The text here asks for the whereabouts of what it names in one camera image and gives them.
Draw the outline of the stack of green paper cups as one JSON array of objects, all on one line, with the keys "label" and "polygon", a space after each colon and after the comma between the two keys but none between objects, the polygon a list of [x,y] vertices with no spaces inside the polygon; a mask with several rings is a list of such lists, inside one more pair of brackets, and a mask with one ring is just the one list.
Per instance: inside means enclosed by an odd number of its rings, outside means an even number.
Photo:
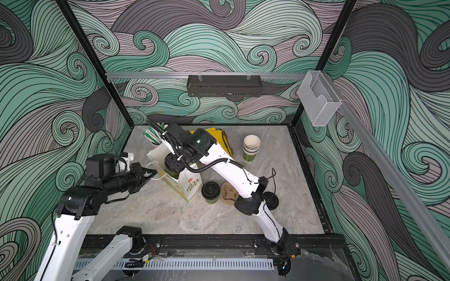
[{"label": "stack of green paper cups", "polygon": [[256,135],[247,135],[243,142],[243,155],[246,162],[252,162],[259,151],[261,140]]}]

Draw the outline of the clear acrylic wall holder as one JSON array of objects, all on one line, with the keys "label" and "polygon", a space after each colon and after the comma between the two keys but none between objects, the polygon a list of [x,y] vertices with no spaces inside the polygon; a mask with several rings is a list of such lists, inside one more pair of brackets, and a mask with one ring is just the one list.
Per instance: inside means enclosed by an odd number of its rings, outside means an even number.
[{"label": "clear acrylic wall holder", "polygon": [[306,73],[297,95],[314,127],[327,126],[342,104],[333,80],[318,70]]}]

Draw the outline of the pink cup of stirrers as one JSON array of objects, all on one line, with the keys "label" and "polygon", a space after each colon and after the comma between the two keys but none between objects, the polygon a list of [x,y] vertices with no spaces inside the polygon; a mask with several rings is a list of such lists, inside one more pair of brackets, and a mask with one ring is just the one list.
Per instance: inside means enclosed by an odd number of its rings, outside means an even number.
[{"label": "pink cup of stirrers", "polygon": [[156,130],[154,127],[149,126],[147,129],[145,129],[142,132],[142,134],[153,145],[159,146],[160,144],[162,144],[163,139],[161,137],[161,133],[158,130]]}]

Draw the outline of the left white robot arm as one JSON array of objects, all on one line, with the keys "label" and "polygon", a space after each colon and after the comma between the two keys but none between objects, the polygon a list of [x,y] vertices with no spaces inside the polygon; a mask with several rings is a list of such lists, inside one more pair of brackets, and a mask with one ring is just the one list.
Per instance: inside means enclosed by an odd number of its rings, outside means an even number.
[{"label": "left white robot arm", "polygon": [[100,281],[126,254],[140,254],[143,231],[123,226],[111,242],[82,270],[74,273],[86,234],[110,195],[134,194],[158,172],[134,163],[131,153],[94,155],[86,160],[83,185],[65,191],[56,208],[53,237],[35,279],[37,281]]}]

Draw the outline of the black coffee lid stack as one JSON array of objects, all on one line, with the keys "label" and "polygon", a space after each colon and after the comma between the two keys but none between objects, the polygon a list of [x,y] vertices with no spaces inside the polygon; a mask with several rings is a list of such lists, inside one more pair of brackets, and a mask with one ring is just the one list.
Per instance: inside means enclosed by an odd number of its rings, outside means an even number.
[{"label": "black coffee lid stack", "polygon": [[275,193],[265,192],[262,194],[262,197],[264,198],[266,206],[270,211],[277,209],[279,206],[280,201]]}]

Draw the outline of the brown pulp cup carrier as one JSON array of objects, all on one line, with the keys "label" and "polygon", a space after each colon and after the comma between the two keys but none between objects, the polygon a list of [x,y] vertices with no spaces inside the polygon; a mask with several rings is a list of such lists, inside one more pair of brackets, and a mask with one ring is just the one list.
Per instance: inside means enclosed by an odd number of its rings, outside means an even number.
[{"label": "brown pulp cup carrier", "polygon": [[239,195],[239,192],[228,181],[222,184],[220,189],[220,200],[223,203],[233,206]]}]

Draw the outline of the white paper takeout bag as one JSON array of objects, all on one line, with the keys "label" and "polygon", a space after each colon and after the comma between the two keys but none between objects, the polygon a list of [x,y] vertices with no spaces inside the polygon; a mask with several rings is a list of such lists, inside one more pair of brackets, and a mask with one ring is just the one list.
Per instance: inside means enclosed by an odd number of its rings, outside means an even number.
[{"label": "white paper takeout bag", "polygon": [[166,145],[159,145],[147,153],[150,164],[154,165],[160,174],[160,179],[189,203],[202,186],[201,175],[192,173],[186,168],[180,172],[170,169],[166,161],[167,156],[173,156],[173,154]]}]

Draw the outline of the green paper coffee cup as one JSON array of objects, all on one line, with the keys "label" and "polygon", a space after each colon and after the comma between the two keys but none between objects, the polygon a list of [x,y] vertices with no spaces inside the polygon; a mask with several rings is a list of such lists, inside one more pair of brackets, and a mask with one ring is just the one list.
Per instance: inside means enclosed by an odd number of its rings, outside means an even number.
[{"label": "green paper coffee cup", "polygon": [[215,204],[218,201],[218,199],[219,199],[218,197],[215,197],[215,198],[212,198],[212,199],[205,198],[207,204]]}]

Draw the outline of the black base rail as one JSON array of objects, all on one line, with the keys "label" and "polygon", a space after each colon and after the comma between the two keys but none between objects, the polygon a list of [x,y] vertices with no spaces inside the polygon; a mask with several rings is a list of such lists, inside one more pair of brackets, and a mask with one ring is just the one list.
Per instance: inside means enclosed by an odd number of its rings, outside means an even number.
[{"label": "black base rail", "polygon": [[281,246],[273,246],[262,234],[144,234],[144,243],[140,251],[132,249],[126,257],[154,254],[168,256],[186,251],[241,251],[243,253],[267,256],[296,255],[301,249],[343,248],[346,240],[338,234],[289,234]]}]

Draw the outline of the yellow napkin stack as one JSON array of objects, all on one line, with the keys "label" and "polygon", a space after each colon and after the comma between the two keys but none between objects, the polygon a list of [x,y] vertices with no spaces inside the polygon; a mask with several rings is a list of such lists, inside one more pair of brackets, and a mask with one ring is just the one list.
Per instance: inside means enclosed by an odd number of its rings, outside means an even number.
[{"label": "yellow napkin stack", "polygon": [[189,144],[203,155],[207,154],[208,150],[212,147],[213,144],[219,144],[227,153],[221,136],[221,132],[221,129],[216,128],[198,128],[194,131],[191,131],[192,139],[189,141]]}]

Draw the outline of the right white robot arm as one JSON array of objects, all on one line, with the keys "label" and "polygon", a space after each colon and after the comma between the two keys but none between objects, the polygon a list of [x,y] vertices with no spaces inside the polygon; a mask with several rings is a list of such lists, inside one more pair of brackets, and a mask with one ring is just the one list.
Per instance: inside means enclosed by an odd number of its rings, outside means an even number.
[{"label": "right white robot arm", "polygon": [[235,161],[205,129],[193,133],[178,124],[163,129],[157,126],[161,138],[171,153],[166,156],[168,168],[175,173],[188,170],[201,173],[212,168],[228,181],[239,193],[234,206],[239,212],[251,216],[269,241],[273,253],[281,255],[285,251],[287,230],[271,214],[263,199],[268,179],[257,177]]}]

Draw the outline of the brown cardboard napkin tray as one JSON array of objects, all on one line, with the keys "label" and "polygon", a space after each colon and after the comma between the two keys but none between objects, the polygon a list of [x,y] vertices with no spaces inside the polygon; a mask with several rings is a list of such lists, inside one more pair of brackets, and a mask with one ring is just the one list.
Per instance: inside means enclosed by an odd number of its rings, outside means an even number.
[{"label": "brown cardboard napkin tray", "polygon": [[234,150],[233,150],[231,144],[229,143],[229,140],[228,140],[228,137],[227,137],[225,131],[222,131],[222,132],[221,132],[221,136],[222,136],[224,145],[225,145],[225,147],[226,147],[227,153],[228,153],[230,156],[233,156],[233,155],[234,155]]}]

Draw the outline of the black wall-mounted tray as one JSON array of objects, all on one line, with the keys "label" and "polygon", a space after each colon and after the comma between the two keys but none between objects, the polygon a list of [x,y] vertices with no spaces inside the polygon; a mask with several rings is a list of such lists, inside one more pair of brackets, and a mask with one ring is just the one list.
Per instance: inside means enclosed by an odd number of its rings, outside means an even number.
[{"label": "black wall-mounted tray", "polygon": [[260,76],[191,75],[187,80],[191,97],[258,97],[262,90]]}]

